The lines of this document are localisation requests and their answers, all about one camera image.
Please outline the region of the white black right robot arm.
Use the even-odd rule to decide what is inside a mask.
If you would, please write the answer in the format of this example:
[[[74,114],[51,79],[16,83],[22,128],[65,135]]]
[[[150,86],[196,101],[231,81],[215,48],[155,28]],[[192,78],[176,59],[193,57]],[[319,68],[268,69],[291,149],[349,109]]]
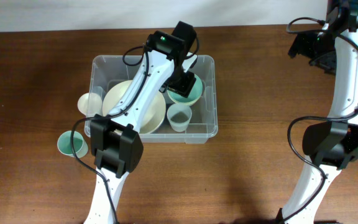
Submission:
[[[358,159],[358,1],[329,1],[319,29],[299,30],[288,52],[335,76],[326,117],[312,116],[296,155],[304,167],[277,223],[313,223],[333,180]]]

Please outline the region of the green bowl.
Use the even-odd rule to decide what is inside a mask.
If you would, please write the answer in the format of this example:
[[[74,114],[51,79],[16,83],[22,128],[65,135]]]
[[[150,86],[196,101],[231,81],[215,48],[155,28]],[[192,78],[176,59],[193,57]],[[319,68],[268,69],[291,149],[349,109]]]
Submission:
[[[199,76],[195,75],[195,78],[196,78],[195,84],[193,85],[193,88],[191,89],[190,94],[188,95],[187,98],[180,96],[179,94],[174,93],[172,91],[168,91],[168,97],[174,98],[181,102],[189,102],[197,98],[200,98],[203,93],[203,83]]]

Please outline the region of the beige plate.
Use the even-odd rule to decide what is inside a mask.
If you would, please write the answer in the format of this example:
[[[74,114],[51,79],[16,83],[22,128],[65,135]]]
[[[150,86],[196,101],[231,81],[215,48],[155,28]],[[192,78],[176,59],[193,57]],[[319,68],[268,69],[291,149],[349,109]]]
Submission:
[[[106,116],[108,112],[122,98],[132,80],[126,80],[113,86],[103,100],[102,112]],[[166,102],[161,92],[157,92],[150,106],[148,107],[140,127],[141,134],[150,134],[156,131],[165,119]]]

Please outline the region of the grey cup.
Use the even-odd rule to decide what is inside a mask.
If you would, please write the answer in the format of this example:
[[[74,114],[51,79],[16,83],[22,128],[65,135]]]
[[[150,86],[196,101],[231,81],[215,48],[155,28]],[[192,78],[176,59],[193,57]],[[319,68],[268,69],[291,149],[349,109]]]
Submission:
[[[184,132],[192,117],[192,110],[188,105],[172,104],[167,110],[167,119],[172,129],[176,132]]]

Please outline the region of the white bowl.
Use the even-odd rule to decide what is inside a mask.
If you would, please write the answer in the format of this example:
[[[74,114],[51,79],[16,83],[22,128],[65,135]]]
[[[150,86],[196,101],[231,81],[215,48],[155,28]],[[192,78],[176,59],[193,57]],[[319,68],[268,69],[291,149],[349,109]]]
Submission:
[[[187,105],[187,106],[192,106],[194,105],[200,98],[197,98],[195,100],[192,100],[192,101],[189,101],[189,102],[181,102],[181,101],[178,101],[174,98],[170,98],[174,103],[176,104],[180,104],[180,105]]]

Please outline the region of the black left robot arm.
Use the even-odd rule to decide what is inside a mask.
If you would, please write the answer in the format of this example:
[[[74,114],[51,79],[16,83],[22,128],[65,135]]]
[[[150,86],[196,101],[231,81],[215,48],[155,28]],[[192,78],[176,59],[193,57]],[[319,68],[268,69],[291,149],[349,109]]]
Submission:
[[[196,78],[189,69],[197,61],[191,46],[199,42],[193,26],[179,22],[171,34],[156,31],[140,46],[139,68],[130,86],[108,112],[87,118],[96,186],[86,223],[117,223],[116,207],[126,177],[138,165],[144,146],[142,120],[159,91],[187,97]]]

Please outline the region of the cream cup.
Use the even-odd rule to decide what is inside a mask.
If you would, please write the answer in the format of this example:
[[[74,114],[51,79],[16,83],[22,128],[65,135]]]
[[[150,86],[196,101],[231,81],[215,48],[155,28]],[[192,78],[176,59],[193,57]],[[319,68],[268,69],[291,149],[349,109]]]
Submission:
[[[97,93],[85,93],[77,102],[78,110],[86,117],[102,115],[102,105],[102,98]]]

